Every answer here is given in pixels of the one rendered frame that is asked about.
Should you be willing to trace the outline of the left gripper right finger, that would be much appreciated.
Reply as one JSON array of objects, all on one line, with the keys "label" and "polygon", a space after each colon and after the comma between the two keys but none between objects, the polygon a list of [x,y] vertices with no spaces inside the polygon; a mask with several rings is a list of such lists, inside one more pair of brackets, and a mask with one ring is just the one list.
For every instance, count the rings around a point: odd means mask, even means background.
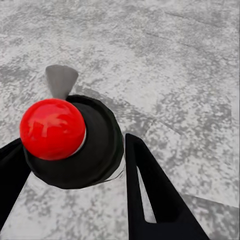
[{"label": "left gripper right finger", "polygon": [[[125,134],[129,240],[210,240],[145,142]],[[156,223],[145,220],[139,168]]]}]

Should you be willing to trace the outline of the insectifuge atomizer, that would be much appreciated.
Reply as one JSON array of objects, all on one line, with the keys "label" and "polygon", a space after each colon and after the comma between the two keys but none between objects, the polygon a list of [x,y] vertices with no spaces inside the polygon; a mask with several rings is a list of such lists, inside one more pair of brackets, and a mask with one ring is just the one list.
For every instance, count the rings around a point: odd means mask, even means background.
[{"label": "insectifuge atomizer", "polygon": [[126,165],[123,134],[102,101],[69,95],[79,74],[61,64],[44,70],[53,98],[24,113],[19,134],[27,164],[48,185],[83,189],[119,177]]}]

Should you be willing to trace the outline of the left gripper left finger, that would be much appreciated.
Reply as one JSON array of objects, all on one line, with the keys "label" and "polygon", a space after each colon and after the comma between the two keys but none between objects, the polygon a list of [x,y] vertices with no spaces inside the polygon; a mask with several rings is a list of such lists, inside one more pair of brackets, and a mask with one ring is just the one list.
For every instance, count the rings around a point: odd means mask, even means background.
[{"label": "left gripper left finger", "polygon": [[0,148],[0,232],[32,171],[21,137]]}]

